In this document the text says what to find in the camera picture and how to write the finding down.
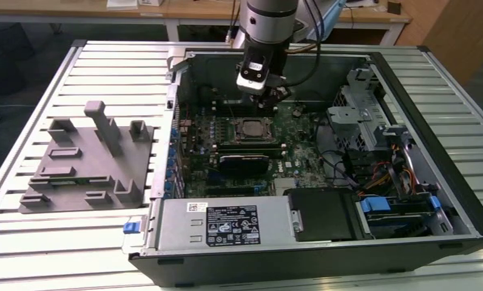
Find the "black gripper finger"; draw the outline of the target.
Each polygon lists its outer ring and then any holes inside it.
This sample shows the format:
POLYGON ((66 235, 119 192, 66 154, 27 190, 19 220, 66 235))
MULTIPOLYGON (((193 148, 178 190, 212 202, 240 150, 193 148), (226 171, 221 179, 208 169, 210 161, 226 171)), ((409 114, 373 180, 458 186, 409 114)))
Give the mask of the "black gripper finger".
POLYGON ((264 106, 264 101, 268 91, 264 91, 261 95, 252 95, 252 102, 254 103, 254 115, 265 115, 266 109, 264 106))
POLYGON ((292 92, 288 87, 276 87, 270 89, 270 93, 268 95, 268 106, 274 107, 281 101, 284 101, 292 92))

